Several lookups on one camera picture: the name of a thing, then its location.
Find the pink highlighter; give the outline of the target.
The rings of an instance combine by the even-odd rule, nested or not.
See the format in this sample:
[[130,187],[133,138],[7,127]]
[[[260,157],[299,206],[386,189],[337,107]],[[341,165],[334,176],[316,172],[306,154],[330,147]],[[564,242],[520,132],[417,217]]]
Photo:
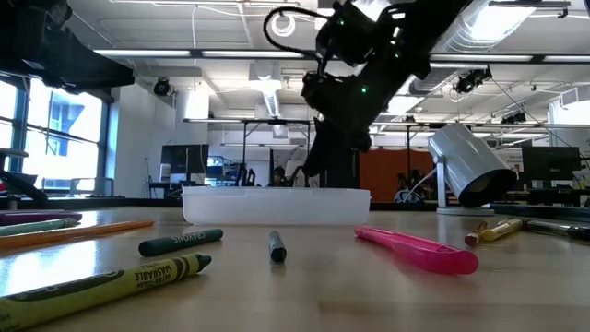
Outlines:
[[471,275],[478,270],[478,257],[466,250],[401,232],[358,227],[362,240],[389,248],[402,260],[423,270],[444,275]]

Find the black frame stand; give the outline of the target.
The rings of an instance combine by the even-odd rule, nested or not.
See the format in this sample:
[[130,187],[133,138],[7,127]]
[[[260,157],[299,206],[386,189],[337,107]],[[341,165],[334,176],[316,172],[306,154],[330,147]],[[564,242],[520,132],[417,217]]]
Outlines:
[[248,183],[248,170],[246,169],[245,156],[246,156],[246,140],[247,137],[256,130],[260,124],[266,125],[306,125],[307,132],[304,133],[306,136],[306,143],[303,145],[307,148],[307,152],[310,152],[310,135],[311,135],[311,121],[310,120],[295,120],[295,119],[283,119],[283,118],[270,118],[270,119],[226,119],[226,118],[213,118],[213,119],[189,119],[184,118],[185,123],[206,123],[206,124],[243,124],[243,135],[242,135],[242,162],[240,164],[238,175],[234,185],[242,185]]

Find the dark teal marker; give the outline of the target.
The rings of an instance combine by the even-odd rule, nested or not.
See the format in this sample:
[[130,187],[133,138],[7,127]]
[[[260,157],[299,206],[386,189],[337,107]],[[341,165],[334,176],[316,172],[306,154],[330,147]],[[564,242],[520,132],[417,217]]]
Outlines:
[[284,263],[287,258],[287,249],[278,231],[269,233],[269,254],[274,263]]

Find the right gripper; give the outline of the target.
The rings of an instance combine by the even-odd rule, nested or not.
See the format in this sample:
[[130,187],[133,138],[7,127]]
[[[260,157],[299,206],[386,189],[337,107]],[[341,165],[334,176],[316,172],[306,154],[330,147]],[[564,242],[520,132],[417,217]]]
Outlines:
[[372,143],[369,126],[399,90],[400,71],[366,65],[356,76],[340,81],[326,79],[324,84],[325,119],[313,119],[316,136],[303,164],[303,172],[309,177],[326,171],[344,154],[344,137],[350,148],[368,151]]

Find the large window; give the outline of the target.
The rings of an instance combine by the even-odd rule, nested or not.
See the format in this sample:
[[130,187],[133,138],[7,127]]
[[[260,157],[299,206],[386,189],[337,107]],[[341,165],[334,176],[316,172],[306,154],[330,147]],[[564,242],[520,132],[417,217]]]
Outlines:
[[104,189],[104,143],[109,104],[88,94],[69,94],[37,79],[24,89],[0,81],[0,148],[4,170],[48,194],[87,196]]

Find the ceiling light strip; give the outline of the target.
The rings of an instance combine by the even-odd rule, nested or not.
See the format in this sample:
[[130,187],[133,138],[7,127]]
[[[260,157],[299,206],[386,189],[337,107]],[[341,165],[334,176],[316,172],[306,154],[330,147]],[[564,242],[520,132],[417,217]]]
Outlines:
[[590,55],[582,54],[504,54],[504,53],[433,53],[431,60],[437,63],[486,63],[486,64],[590,64]]
[[199,49],[112,49],[95,50],[111,58],[230,58],[230,59],[302,59],[303,54],[285,51],[199,50]]

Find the dark green crayon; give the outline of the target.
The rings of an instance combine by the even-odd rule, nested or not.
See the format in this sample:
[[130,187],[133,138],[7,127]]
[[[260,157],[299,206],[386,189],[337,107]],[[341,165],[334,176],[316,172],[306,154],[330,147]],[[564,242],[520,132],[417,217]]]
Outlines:
[[144,257],[164,255],[198,245],[213,243],[222,239],[222,229],[195,231],[176,236],[163,237],[142,242],[138,252]]

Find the orange pencil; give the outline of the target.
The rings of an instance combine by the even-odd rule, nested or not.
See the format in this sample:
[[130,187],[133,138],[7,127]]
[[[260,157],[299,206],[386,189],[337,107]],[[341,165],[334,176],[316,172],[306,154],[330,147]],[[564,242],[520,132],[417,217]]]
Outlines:
[[0,237],[0,250],[17,249],[21,247],[56,243],[76,238],[87,238],[107,233],[131,231],[155,224],[154,220],[136,220],[113,224],[96,225],[84,228],[62,229],[56,231],[41,231],[23,235]]

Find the black ceiling device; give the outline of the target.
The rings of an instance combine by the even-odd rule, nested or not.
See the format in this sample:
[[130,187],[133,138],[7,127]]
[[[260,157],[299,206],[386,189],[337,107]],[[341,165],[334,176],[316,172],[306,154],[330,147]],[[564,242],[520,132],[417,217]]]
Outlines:
[[453,86],[453,90],[459,94],[466,94],[482,85],[489,78],[492,78],[489,68],[473,69],[458,78],[458,81]]

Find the yellow highlighter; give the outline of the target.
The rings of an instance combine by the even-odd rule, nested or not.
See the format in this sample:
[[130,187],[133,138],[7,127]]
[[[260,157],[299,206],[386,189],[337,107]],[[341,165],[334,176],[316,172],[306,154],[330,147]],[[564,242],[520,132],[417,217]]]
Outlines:
[[494,228],[486,229],[481,233],[482,240],[485,242],[494,242],[501,237],[519,231],[524,222],[521,219],[504,219],[501,220]]

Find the yellow-green Crayola crayon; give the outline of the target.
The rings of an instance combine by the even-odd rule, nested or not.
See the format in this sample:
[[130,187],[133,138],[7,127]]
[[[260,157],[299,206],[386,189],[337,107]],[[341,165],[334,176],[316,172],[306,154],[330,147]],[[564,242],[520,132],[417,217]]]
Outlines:
[[211,262],[209,255],[181,255],[3,296],[0,297],[0,332],[17,332],[183,280],[200,273]]

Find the orange partition wall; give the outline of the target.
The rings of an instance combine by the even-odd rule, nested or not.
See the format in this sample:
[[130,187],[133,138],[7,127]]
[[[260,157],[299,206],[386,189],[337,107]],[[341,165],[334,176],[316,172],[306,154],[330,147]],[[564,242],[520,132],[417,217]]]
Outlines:
[[415,149],[378,148],[360,154],[360,187],[373,189],[385,185],[397,188],[397,175],[409,175],[413,170],[421,174],[433,168],[431,155]]

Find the black computer monitor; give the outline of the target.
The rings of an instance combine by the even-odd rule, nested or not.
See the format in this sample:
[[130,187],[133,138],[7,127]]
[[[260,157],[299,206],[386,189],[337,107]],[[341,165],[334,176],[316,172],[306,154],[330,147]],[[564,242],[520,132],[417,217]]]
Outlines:
[[207,173],[208,145],[165,145],[160,161],[171,166],[171,174],[183,174],[185,181],[193,175]]
[[527,181],[572,181],[581,170],[578,148],[523,147],[522,157]]

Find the white desk lamp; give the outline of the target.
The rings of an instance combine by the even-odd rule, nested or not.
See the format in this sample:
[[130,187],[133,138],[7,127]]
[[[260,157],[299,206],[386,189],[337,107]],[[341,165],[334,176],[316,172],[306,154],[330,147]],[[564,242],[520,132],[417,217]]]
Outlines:
[[505,195],[517,175],[488,144],[462,124],[449,124],[428,139],[437,180],[437,212],[490,217],[490,204]]

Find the teal pencil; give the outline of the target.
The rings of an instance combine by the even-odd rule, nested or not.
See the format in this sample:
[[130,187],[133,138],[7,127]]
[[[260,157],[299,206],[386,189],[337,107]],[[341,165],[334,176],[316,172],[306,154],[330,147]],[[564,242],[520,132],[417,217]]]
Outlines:
[[23,233],[32,233],[39,231],[52,231],[64,228],[76,227],[80,222],[76,219],[51,219],[33,223],[23,223],[12,226],[0,227],[0,236],[11,236]]

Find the black frame strut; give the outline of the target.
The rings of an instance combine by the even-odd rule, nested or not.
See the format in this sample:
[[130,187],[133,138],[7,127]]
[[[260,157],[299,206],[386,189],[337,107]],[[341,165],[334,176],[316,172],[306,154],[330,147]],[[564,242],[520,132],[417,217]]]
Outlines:
[[46,208],[48,206],[48,196],[35,187],[33,175],[0,170],[0,180],[8,184],[10,188],[17,189],[25,196],[31,198],[37,208]]

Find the black pen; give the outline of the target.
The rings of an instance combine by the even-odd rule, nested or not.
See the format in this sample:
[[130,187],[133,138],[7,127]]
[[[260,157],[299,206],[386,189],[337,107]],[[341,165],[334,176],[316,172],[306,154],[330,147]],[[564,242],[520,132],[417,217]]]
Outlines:
[[589,227],[558,224],[534,219],[526,221],[524,226],[528,231],[559,235],[577,241],[590,242]]

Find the clear plastic supply box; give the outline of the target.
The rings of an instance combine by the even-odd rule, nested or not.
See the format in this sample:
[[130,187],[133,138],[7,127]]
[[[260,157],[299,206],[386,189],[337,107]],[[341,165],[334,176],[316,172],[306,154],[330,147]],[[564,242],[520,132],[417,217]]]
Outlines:
[[185,187],[183,217],[194,225],[356,226],[369,218],[371,192],[305,187]]

